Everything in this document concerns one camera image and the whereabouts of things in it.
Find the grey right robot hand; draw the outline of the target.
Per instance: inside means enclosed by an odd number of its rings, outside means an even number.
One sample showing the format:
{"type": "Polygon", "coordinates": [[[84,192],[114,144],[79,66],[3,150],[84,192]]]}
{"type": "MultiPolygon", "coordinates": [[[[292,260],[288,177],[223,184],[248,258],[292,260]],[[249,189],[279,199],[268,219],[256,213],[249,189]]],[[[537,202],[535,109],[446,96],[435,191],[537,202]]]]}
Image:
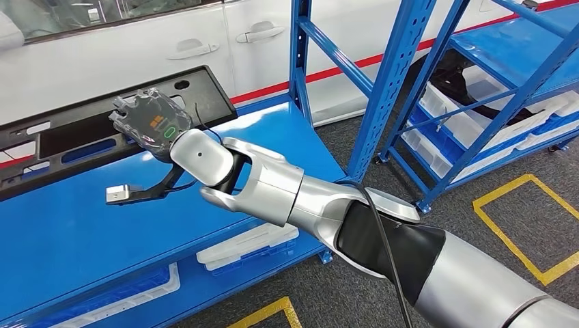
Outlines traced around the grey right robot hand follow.
{"type": "Polygon", "coordinates": [[[109,119],[115,130],[134,140],[163,163],[171,163],[170,148],[176,138],[193,127],[191,116],[157,88],[137,90],[129,99],[113,99],[109,119]]]}

